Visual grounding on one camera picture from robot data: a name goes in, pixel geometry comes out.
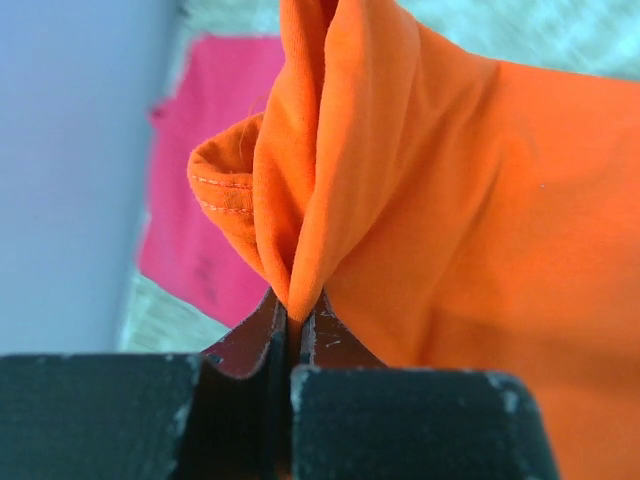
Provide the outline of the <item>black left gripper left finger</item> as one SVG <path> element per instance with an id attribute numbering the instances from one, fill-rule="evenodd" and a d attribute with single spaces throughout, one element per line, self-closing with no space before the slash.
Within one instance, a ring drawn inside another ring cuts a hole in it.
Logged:
<path id="1" fill-rule="evenodd" d="M 1 359 L 5 479 L 275 479 L 286 315 L 273 293 L 202 353 Z"/>

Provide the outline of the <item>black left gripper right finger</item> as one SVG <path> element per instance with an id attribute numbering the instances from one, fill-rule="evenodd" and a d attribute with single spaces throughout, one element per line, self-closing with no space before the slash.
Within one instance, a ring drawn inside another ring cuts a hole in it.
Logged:
<path id="1" fill-rule="evenodd" d="M 555 479 L 538 405 L 499 371 L 394 369 L 321 298 L 291 374 L 295 479 Z"/>

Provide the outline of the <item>orange t shirt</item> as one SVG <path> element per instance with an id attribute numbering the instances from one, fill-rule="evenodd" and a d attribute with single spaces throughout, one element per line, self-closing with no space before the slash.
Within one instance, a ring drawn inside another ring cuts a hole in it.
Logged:
<path id="1" fill-rule="evenodd" d="M 189 164 L 299 334 L 327 293 L 394 366 L 486 367 L 539 400 L 566 479 L 639 475 L 639 87 L 488 59 L 392 1 L 284 1 L 266 108 Z"/>

